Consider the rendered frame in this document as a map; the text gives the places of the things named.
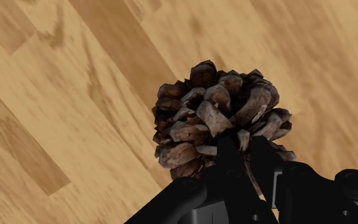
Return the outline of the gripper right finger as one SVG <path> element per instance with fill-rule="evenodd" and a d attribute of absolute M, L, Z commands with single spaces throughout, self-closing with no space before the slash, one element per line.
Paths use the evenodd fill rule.
<path fill-rule="evenodd" d="M 358 170 L 326 179 L 303 162 L 285 161 L 263 136 L 252 137 L 250 167 L 280 224 L 358 224 Z"/>

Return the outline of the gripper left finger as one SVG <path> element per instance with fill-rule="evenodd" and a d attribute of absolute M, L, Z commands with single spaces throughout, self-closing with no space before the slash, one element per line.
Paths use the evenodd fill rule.
<path fill-rule="evenodd" d="M 256 193 L 235 136 L 217 140 L 217 163 L 200 179 L 181 177 L 124 224 L 279 224 Z"/>

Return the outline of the brown pine cone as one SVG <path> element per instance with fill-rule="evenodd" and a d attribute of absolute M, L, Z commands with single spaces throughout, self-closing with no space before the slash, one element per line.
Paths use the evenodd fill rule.
<path fill-rule="evenodd" d="M 249 73 L 217 70 L 211 60 L 191 68 L 190 77 L 163 84 L 152 108 L 155 118 L 155 157 L 171 179 L 201 178 L 217 162 L 217 137 L 232 131 L 238 152 L 250 167 L 249 141 L 264 136 L 289 161 L 293 151 L 274 141 L 291 131 L 292 114 L 278 107 L 277 88 L 254 69 Z"/>

